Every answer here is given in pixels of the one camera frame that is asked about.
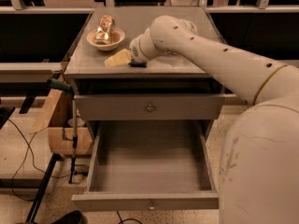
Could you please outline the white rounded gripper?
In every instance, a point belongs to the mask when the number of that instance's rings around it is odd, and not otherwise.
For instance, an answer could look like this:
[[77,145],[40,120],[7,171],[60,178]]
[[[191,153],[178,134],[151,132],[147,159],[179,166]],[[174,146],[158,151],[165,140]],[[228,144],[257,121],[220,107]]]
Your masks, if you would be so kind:
[[122,49],[106,59],[105,67],[116,67],[128,64],[131,59],[139,63],[146,62],[166,54],[167,51],[158,49],[154,45],[150,37],[150,28],[148,28],[142,35],[139,35],[131,41],[129,50]]

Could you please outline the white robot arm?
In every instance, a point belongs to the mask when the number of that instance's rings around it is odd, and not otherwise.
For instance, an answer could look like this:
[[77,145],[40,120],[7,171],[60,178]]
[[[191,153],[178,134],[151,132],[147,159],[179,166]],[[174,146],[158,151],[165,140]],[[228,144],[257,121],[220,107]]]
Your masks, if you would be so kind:
[[221,152],[220,224],[299,224],[299,68],[156,18],[130,43],[142,62],[180,54],[249,104]]

